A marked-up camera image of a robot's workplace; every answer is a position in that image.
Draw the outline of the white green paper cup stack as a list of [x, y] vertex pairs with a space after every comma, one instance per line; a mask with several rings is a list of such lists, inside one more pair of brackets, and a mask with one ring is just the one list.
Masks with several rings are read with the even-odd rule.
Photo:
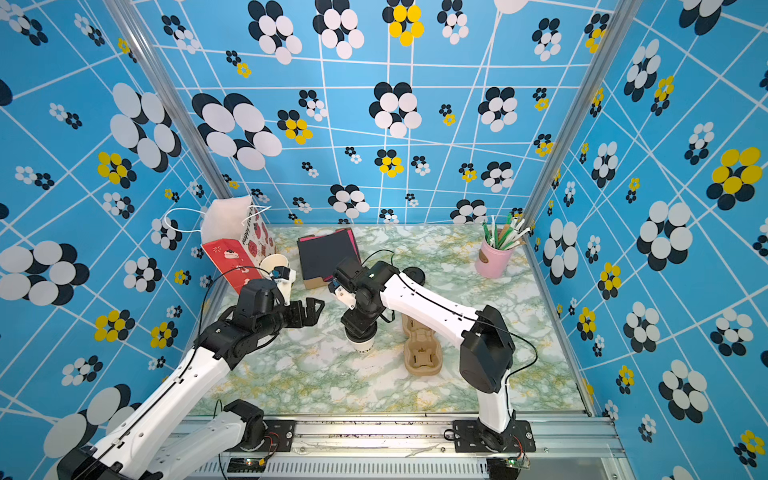
[[264, 270], [272, 280], [273, 278], [272, 278], [271, 272], [273, 268], [276, 266], [290, 267], [290, 263], [287, 257], [282, 254], [271, 254], [269, 256], [266, 256], [260, 263], [260, 268]]

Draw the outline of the brown pulp cup carrier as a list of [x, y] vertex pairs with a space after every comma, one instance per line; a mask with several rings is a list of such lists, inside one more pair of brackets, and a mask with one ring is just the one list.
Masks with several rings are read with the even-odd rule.
[[404, 344], [406, 370], [419, 377], [438, 375], [443, 367], [443, 351], [436, 333], [410, 316], [402, 315], [407, 338]]

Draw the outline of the black plastic cup lids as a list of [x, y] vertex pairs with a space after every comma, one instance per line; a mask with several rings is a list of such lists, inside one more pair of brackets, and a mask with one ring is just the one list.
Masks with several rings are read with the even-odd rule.
[[411, 280], [416, 282], [418, 285], [420, 285], [420, 286], [424, 286], [425, 285], [426, 275], [425, 275], [425, 273], [424, 273], [424, 271], [422, 269], [420, 269], [418, 267], [415, 267], [415, 266], [406, 267], [403, 270], [403, 273], [407, 277], [409, 277]]

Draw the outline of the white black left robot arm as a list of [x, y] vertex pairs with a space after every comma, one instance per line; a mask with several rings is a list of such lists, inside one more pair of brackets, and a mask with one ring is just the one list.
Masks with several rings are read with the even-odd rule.
[[286, 301], [272, 280], [257, 279], [235, 306], [195, 340], [180, 366], [137, 411], [93, 447], [76, 447], [56, 467], [59, 479], [184, 479], [210, 458], [230, 449], [273, 455], [279, 436], [269, 432], [263, 411], [244, 400], [222, 408], [212, 421], [169, 443], [192, 408], [246, 356], [267, 346], [284, 328], [317, 324], [324, 301]]

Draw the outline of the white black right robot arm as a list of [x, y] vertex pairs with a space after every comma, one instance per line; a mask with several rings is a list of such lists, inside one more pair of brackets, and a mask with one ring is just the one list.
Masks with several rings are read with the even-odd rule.
[[366, 267], [354, 258], [335, 269], [329, 291], [346, 305], [341, 317], [347, 339], [359, 352], [374, 343], [387, 309], [435, 331], [459, 350], [459, 373], [477, 392], [478, 434], [491, 451], [510, 446], [514, 415], [506, 385], [513, 366], [514, 341], [500, 312], [453, 302], [424, 286], [418, 267], [404, 270], [378, 261]]

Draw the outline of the red white paper gift bag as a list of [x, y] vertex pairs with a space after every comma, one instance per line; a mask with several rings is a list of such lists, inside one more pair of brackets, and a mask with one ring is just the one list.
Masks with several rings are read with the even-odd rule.
[[[171, 209], [171, 212], [184, 210]], [[214, 200], [203, 212], [200, 228], [183, 233], [199, 233], [202, 248], [229, 285], [240, 294], [254, 280], [271, 282], [270, 274], [260, 269], [261, 262], [275, 253], [275, 242], [263, 216], [268, 207], [257, 206], [250, 196]]]

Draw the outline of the pink cup straw holder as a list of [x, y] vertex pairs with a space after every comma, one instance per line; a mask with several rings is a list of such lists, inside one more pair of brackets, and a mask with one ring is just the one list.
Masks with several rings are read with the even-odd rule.
[[488, 279], [500, 278], [509, 263], [513, 250], [499, 250], [491, 247], [485, 240], [480, 244], [475, 261], [477, 273]]

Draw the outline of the green white wrapped straws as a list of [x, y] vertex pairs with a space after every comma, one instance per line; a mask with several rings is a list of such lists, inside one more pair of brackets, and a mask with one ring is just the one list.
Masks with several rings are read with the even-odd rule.
[[503, 226], [498, 227], [495, 221], [491, 225], [483, 225], [484, 242], [492, 249], [507, 251], [521, 244], [524, 237], [531, 232], [531, 227], [525, 225], [522, 215], [508, 214]]

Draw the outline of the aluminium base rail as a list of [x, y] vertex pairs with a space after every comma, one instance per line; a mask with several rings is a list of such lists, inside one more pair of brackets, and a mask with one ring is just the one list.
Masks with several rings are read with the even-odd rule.
[[466, 415], [269, 417], [261, 445], [236, 448], [222, 415], [192, 418], [149, 456], [142, 479], [632, 479], [613, 424], [571, 414], [518, 419], [493, 452]]

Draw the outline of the left aluminium corner post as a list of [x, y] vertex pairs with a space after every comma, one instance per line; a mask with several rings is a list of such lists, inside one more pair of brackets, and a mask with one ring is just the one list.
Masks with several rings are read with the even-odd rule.
[[178, 128], [181, 139], [189, 148], [192, 159], [213, 193], [218, 199], [231, 198], [229, 187], [224, 182], [192, 118], [187, 113], [182, 98], [174, 88], [158, 50], [152, 46], [149, 31], [141, 25], [140, 16], [134, 11], [129, 1], [106, 0], [104, 4], [120, 32], [127, 37], [135, 51], [138, 64], [166, 107], [171, 120]]

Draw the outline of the aluminium corner post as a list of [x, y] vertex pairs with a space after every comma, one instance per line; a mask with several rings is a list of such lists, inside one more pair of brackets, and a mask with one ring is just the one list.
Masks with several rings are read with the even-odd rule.
[[536, 220], [538, 212], [545, 201], [549, 185], [565, 160], [568, 148], [573, 143], [588, 113], [594, 94], [602, 85], [602, 81], [622, 46], [642, 3], [642, 0], [619, 1], [616, 10], [611, 15], [607, 35], [601, 41], [601, 46], [586, 71], [583, 82], [565, 116], [562, 128], [555, 138], [553, 151], [548, 156], [529, 201], [525, 206], [526, 226], [532, 225]]
[[138, 64], [166, 107], [171, 120], [178, 128], [181, 139], [189, 148], [192, 159], [213, 193], [218, 199], [231, 198], [229, 187], [224, 182], [192, 118], [187, 113], [182, 98], [174, 88], [158, 50], [152, 46], [149, 31], [141, 25], [140, 16], [134, 11], [129, 1], [106, 0], [104, 4], [120, 32], [127, 37], [135, 51]]

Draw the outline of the right aluminium corner post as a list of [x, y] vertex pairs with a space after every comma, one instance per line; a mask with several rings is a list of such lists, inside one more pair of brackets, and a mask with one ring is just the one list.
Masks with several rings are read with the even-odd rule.
[[565, 116], [562, 128], [555, 138], [553, 151], [548, 156], [529, 201], [525, 206], [526, 226], [532, 225], [536, 220], [538, 212], [545, 201], [549, 185], [565, 160], [568, 148], [573, 143], [588, 113], [594, 94], [602, 85], [602, 81], [622, 46], [642, 3], [642, 0], [619, 1], [616, 10], [611, 15], [607, 35], [601, 41], [601, 46], [586, 71], [583, 82]]

